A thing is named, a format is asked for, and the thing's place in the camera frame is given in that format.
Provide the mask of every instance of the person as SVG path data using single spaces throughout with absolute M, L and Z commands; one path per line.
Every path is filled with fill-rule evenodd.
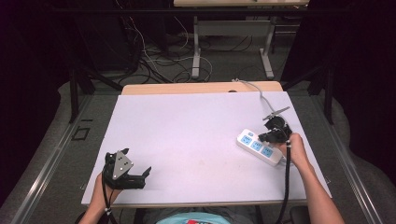
M 338 211 L 337 207 L 333 203 L 332 199 L 330 198 L 329 194 L 326 192 L 326 190 L 322 187 L 320 184 L 318 177 L 315 173 L 314 167 L 311 165 L 306 152 L 304 148 L 304 142 L 301 136 L 298 133 L 292 133 L 290 136 L 290 144 L 291 144 L 291 150 L 290 150 L 290 158 L 291 161 L 294 163 L 296 168 L 298 169 L 301 178 L 304 183 L 304 190 L 306 194 L 306 200 L 307 200 L 307 206 L 308 206 L 308 211 L 309 211 L 309 217 L 311 220 L 311 223 L 332 223 L 332 224 L 338 224 L 338 223 L 345 223 L 340 212 Z M 286 155 L 286 144 L 276 144 L 276 147 L 278 147 L 284 155 Z M 106 195 L 107 197 L 110 197 L 110 201 L 113 203 L 117 196 L 121 193 L 121 190 L 117 189 L 111 189 L 110 187 L 106 186 Z M 92 193 L 92 199 L 90 202 L 90 205 L 85 213 L 85 215 L 82 217 L 80 220 L 80 224 L 93 224 L 97 223 L 100 217 L 103 215 L 105 212 L 105 200 L 104 200 L 104 194 L 102 192 L 102 175 L 99 174 L 96 177 L 95 181 L 95 187 L 93 189 Z M 166 214 L 171 218 L 174 217 L 180 217 L 180 218 L 186 218 L 186 216 L 190 215 L 192 217 L 189 217 L 190 219 L 199 219 L 198 217 L 194 217 L 196 214 L 206 214 L 207 211 L 210 211 L 210 209 L 215 209 L 216 207 L 209 208 L 208 210 L 202 210 L 205 213 L 201 213 L 202 211 L 198 211 L 199 213 L 196 213 L 197 211 L 193 211 L 194 213 L 191 213 L 190 209 L 184 208 L 184 213 L 182 212 L 181 215 L 175 214 L 172 212 L 169 212 L 170 210 L 160 210 L 160 213 L 157 215 L 152 215 L 149 212 L 150 216 L 156 216 L 157 219 L 163 218 L 163 215 Z M 243 216 L 238 216 L 238 206 L 236 207 L 230 207 L 228 210 L 221 210 L 222 215 L 224 217 L 231 217 L 232 222 L 227 222 L 229 219 L 221 219 L 222 216 L 213 216 L 214 220 L 213 223 L 247 223 L 245 222 L 244 218 L 246 218 L 246 214 Z M 167 217 L 164 218 L 164 220 L 158 220 L 158 223 L 171 223 L 171 222 L 166 222 Z

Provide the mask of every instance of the white cable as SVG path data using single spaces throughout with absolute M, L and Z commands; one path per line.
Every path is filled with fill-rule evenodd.
M 184 43 L 184 45 L 180 47 L 180 49 L 184 49 L 184 47 L 186 47 L 186 45 L 189 43 L 189 32 L 187 32 L 186 27 L 183 26 L 183 24 L 181 23 L 181 21 L 178 18 L 176 18 L 176 17 L 174 17 L 174 18 L 178 22 L 178 24 L 180 24 L 181 28 L 183 28 L 184 33 L 186 34 L 186 43 Z
M 157 60 L 153 60 L 153 62 L 172 63 L 172 62 L 185 61 L 185 60 L 193 59 L 193 58 L 194 58 L 194 57 L 187 57 L 187 58 L 183 58 L 183 59 L 174 59 L 174 60 L 172 60 L 172 61 L 168 61 L 168 60 L 159 60 L 159 59 L 157 59 Z M 204 60 L 209 64 L 209 66 L 210 66 L 209 75 L 211 75 L 211 74 L 212 74 L 212 71 L 213 71 L 212 63 L 211 63 L 208 59 L 206 59 L 206 58 L 204 58 L 204 57 L 199 57 L 199 58 L 200 58 L 200 59 L 204 59 Z
M 271 109 L 272 112 L 275 112 L 275 110 L 272 108 L 272 106 L 271 106 L 270 102 L 267 100 L 267 98 L 265 98 L 265 97 L 262 95 L 262 89 L 260 89 L 260 87 L 254 85 L 254 84 L 251 83 L 251 82 L 248 82 L 248 81 L 245 81 L 245 80 L 239 80 L 238 78 L 233 79 L 233 81 L 236 81 L 236 82 L 243 82 L 243 83 L 248 84 L 248 85 L 250 85 L 250 86 L 256 88 L 257 90 L 259 90 L 259 92 L 260 92 L 260 98 L 262 98 L 262 99 L 268 104 L 268 106 L 270 107 L 270 109 Z
M 143 43 L 143 52 L 145 53 L 146 57 L 148 57 L 148 60 L 152 63 L 152 65 L 154 66 L 155 71 L 160 74 L 161 76 L 163 76 L 163 78 L 166 78 L 169 82 L 172 82 L 172 80 L 170 80 L 169 78 L 167 78 L 166 76 L 164 76 L 163 74 L 160 73 L 160 71 L 158 71 L 157 66 L 155 66 L 154 61 L 151 60 L 151 58 L 148 56 L 147 52 L 146 52 L 146 43 L 145 43 L 145 39 L 142 35 L 142 33 L 140 33 L 140 31 L 136 28 L 136 25 L 134 24 L 134 19 L 132 19 L 132 17 L 130 17 L 132 24 L 134 25 L 134 29 L 139 33 L 140 37 L 142 38 L 142 43 Z

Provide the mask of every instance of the white table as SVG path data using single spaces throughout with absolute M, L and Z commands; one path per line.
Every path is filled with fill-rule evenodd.
M 176 7 L 283 7 L 303 6 L 309 0 L 175 0 Z M 262 64 L 268 79 L 274 78 L 268 51 L 276 25 L 276 17 L 270 21 L 198 21 L 194 17 L 194 58 L 192 63 L 193 78 L 198 78 L 201 49 L 200 35 L 252 35 L 264 36 L 264 48 L 260 49 Z
M 269 90 L 264 95 L 275 109 L 291 106 L 283 116 L 302 135 L 308 158 L 329 192 L 287 93 L 279 91 L 277 82 L 255 84 Z M 106 153 L 126 147 L 134 163 L 130 175 L 141 175 L 150 166 L 152 170 L 143 189 L 124 190 L 114 206 L 279 203 L 284 197 L 284 164 L 270 166 L 235 143 L 245 128 L 265 132 L 262 118 L 269 113 L 259 92 L 240 82 L 128 86 L 117 101 L 82 203 L 91 200 Z M 294 166 L 290 185 L 290 200 L 304 201 Z

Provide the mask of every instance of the power strip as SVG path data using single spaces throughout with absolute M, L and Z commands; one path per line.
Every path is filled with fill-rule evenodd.
M 261 142 L 259 136 L 248 129 L 238 135 L 236 144 L 272 166 L 276 166 L 283 158 L 282 152 L 277 147 Z

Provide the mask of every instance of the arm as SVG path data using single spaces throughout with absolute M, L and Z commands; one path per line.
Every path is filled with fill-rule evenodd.
M 303 139 L 297 133 L 290 136 L 291 161 L 300 172 L 304 183 L 311 223 L 344 223 L 334 202 L 320 184 L 314 167 L 306 156 Z M 285 144 L 278 148 L 286 155 Z
M 107 199 L 111 195 L 110 203 L 114 203 L 117 196 L 121 193 L 119 189 L 111 189 L 109 186 L 106 186 L 106 196 Z M 105 212 L 106 204 L 105 198 L 102 190 L 102 173 L 100 173 L 95 180 L 95 186 L 93 188 L 92 198 L 90 202 L 90 206 L 87 209 L 84 217 L 79 222 L 80 224 L 96 224 L 98 223 L 100 217 Z

